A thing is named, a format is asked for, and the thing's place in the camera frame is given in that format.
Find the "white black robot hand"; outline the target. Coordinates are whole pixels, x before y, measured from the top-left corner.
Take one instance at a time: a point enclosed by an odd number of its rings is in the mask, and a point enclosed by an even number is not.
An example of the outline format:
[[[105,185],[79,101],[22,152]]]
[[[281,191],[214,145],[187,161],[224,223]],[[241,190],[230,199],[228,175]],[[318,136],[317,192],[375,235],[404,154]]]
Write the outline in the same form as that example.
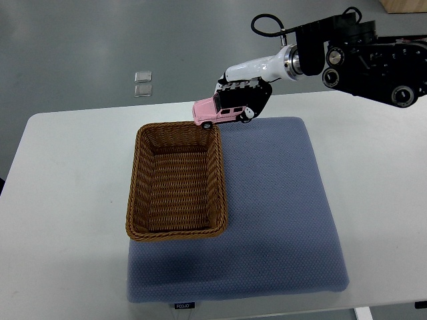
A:
[[[276,55],[254,59],[226,69],[216,84],[214,101],[222,109],[241,107],[237,122],[248,123],[263,111],[277,80],[304,78],[297,45],[286,45]]]

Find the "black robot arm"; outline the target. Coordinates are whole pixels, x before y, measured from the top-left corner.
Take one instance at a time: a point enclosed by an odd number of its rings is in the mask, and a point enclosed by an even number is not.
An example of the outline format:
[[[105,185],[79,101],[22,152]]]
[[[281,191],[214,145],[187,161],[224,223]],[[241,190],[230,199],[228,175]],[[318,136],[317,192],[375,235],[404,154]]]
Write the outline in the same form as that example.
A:
[[[362,22],[355,7],[342,14],[286,29],[272,14],[280,30],[266,33],[252,26],[263,37],[294,33],[296,50],[283,68],[295,75],[321,75],[331,89],[367,98],[399,108],[413,105],[426,95],[425,36],[379,37],[374,21]]]

